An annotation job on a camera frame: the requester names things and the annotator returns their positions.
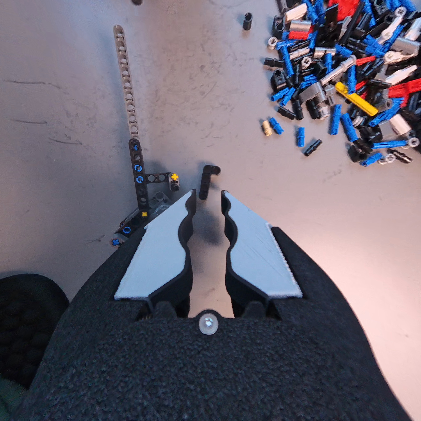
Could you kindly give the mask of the grey desk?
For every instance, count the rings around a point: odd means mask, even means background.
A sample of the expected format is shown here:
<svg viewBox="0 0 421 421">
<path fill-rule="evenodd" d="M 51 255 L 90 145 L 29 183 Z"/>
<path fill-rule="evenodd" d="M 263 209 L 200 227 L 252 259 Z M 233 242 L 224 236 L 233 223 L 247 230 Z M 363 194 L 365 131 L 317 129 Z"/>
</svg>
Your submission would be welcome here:
<svg viewBox="0 0 421 421">
<path fill-rule="evenodd" d="M 245 13 L 252 13 L 249 31 Z M 280 227 L 350 303 L 385 378 L 420 418 L 420 156 L 362 168 L 305 109 L 276 117 L 262 65 L 274 1 L 1 1 L 1 277 L 37 273 L 72 299 L 136 208 L 113 40 L 128 44 L 147 171 L 175 171 L 197 202 L 190 315 L 232 316 L 220 193 Z M 266 137 L 260 121 L 284 129 Z"/>
</svg>

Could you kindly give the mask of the long dark grey holed beam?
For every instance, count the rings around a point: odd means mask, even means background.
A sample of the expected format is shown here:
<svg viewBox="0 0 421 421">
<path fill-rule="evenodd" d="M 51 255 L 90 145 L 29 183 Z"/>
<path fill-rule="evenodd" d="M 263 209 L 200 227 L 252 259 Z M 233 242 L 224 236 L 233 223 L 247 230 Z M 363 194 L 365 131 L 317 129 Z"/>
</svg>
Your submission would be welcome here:
<svg viewBox="0 0 421 421">
<path fill-rule="evenodd" d="M 123 89 L 124 108 L 128 122 L 128 130 L 130 138 L 139 141 L 139 125 L 136 115 L 133 81 L 130 71 L 127 42 L 123 27 L 121 25 L 114 25 L 113 35 Z"/>
</svg>

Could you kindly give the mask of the pile of small building pieces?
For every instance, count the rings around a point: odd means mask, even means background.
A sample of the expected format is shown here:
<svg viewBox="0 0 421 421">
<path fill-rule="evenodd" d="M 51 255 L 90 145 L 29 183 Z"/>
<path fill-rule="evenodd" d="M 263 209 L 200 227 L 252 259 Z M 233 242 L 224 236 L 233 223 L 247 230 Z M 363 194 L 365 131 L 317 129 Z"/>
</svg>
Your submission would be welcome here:
<svg viewBox="0 0 421 421">
<path fill-rule="evenodd" d="M 346 137 L 346 151 L 362 167 L 420 153 L 420 7 L 408 0 L 277 1 L 266 57 L 273 70 L 271 102 L 291 121 L 329 123 Z M 342 82 L 378 109 L 370 117 L 338 94 Z"/>
</svg>

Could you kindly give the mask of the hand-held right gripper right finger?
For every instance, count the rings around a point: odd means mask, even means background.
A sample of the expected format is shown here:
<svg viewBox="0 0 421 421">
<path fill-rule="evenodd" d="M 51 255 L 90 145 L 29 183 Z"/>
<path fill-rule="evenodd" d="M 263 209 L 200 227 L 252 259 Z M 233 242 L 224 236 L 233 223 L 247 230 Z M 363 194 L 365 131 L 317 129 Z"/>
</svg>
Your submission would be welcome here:
<svg viewBox="0 0 421 421">
<path fill-rule="evenodd" d="M 225 286 L 232 302 L 265 309 L 276 299 L 302 298 L 303 292 L 272 232 L 272 225 L 228 191 L 221 192 L 224 234 L 229 240 Z"/>
</svg>

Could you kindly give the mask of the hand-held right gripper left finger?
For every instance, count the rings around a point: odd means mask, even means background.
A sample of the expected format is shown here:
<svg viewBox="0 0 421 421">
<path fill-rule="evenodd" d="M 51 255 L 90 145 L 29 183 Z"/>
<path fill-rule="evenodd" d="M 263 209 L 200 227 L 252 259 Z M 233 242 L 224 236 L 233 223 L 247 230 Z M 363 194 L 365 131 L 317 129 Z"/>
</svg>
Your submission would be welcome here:
<svg viewBox="0 0 421 421">
<path fill-rule="evenodd" d="M 116 301 L 159 302 L 174 307 L 189 301 L 193 271 L 188 241 L 197 210 L 190 190 L 144 228 L 145 233 L 115 292 Z"/>
</svg>

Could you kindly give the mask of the grey and black brick chassis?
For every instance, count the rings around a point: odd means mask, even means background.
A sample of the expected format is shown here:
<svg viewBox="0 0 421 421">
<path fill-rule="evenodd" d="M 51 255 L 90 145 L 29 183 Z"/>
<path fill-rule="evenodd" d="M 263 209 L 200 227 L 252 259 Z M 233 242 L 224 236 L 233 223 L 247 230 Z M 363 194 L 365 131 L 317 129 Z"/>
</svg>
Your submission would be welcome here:
<svg viewBox="0 0 421 421">
<path fill-rule="evenodd" d="M 119 248 L 137 229 L 146 226 L 150 220 L 158 217 L 172 205 L 168 196 L 161 191 L 156 192 L 152 198 L 149 198 L 149 185 L 167 184 L 171 192 L 178 192 L 180 189 L 179 176 L 174 172 L 145 174 L 144 171 L 135 171 L 134 182 L 136 198 L 140 207 L 129 213 L 120 223 L 119 228 L 110 240 L 110 245 L 113 248 Z"/>
</svg>

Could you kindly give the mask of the black connector piece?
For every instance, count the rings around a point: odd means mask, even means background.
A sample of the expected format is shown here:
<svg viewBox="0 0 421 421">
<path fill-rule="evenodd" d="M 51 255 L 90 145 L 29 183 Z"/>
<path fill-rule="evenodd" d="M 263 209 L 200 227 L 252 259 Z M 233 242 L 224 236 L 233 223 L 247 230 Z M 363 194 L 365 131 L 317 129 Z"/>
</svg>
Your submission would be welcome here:
<svg viewBox="0 0 421 421">
<path fill-rule="evenodd" d="M 215 165 L 205 165 L 202 171 L 202 177 L 200 181 L 199 199 L 206 200 L 208 198 L 208 192 L 211 183 L 211 177 L 213 175 L 218 176 L 221 173 L 221 168 Z"/>
</svg>

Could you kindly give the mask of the yellow axle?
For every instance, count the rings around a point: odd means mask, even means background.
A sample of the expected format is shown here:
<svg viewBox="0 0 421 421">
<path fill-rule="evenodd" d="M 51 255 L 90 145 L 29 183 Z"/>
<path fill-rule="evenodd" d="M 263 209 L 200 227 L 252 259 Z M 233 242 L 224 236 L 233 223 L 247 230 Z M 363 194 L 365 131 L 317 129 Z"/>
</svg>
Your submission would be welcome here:
<svg viewBox="0 0 421 421">
<path fill-rule="evenodd" d="M 354 104 L 357 108 L 362 110 L 368 116 L 373 117 L 378 113 L 377 108 L 375 108 L 373 105 L 368 103 L 365 99 L 363 99 L 357 93 L 349 94 L 348 88 L 342 82 L 337 82 L 335 84 L 335 90 L 338 94 L 343 96 L 345 99 L 349 100 L 352 104 Z"/>
</svg>

